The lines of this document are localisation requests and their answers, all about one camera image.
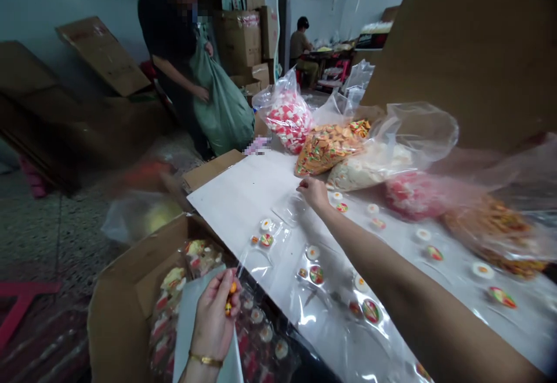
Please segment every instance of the pink candy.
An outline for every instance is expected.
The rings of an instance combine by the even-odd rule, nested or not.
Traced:
[[[302,96],[297,93],[279,93],[273,97],[265,123],[287,150],[299,154],[306,136],[312,130],[313,117]]]

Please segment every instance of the pile of boxes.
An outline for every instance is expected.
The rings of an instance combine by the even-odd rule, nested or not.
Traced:
[[[240,0],[227,2],[229,7],[242,4]],[[274,83],[274,51],[278,41],[277,13],[265,0],[245,0],[247,10],[214,12],[216,45],[223,68],[234,83],[247,94],[251,105],[253,95]]]

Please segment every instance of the man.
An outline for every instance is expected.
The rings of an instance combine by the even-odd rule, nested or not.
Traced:
[[[193,96],[209,102],[207,89],[194,83],[189,59],[197,46],[197,0],[139,0],[139,23],[159,83],[172,101],[179,119],[204,160],[212,157],[193,110]],[[210,42],[205,50],[213,55]]]
[[[300,59],[305,50],[312,50],[313,45],[306,38],[306,30],[309,29],[308,18],[302,16],[298,19],[298,30],[290,37],[290,68],[296,65],[298,70],[303,71],[309,76],[310,88],[315,88],[319,65],[315,62]]]

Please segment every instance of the black shirt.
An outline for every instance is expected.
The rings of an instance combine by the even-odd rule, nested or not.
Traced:
[[[169,61],[191,80],[187,61],[195,54],[197,46],[191,13],[181,10],[173,0],[139,0],[138,15],[149,54]],[[176,94],[187,93],[156,66],[155,71],[159,83],[171,100]]]

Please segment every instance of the hand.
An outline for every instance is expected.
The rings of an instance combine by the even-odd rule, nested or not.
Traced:
[[[205,44],[205,50],[208,52],[209,56],[213,56],[213,45],[210,42]]]
[[[314,178],[303,179],[296,190],[302,193],[306,202],[316,212],[331,206],[327,196],[327,188],[322,181]]]
[[[209,101],[209,90],[201,86],[195,86],[192,93],[205,103]]]
[[[234,276],[236,269],[220,272],[213,278],[197,302],[196,323],[191,337],[191,352],[200,356],[224,360],[234,334],[234,320],[240,311],[242,286]],[[232,282],[236,292],[232,295],[230,316],[225,305]]]

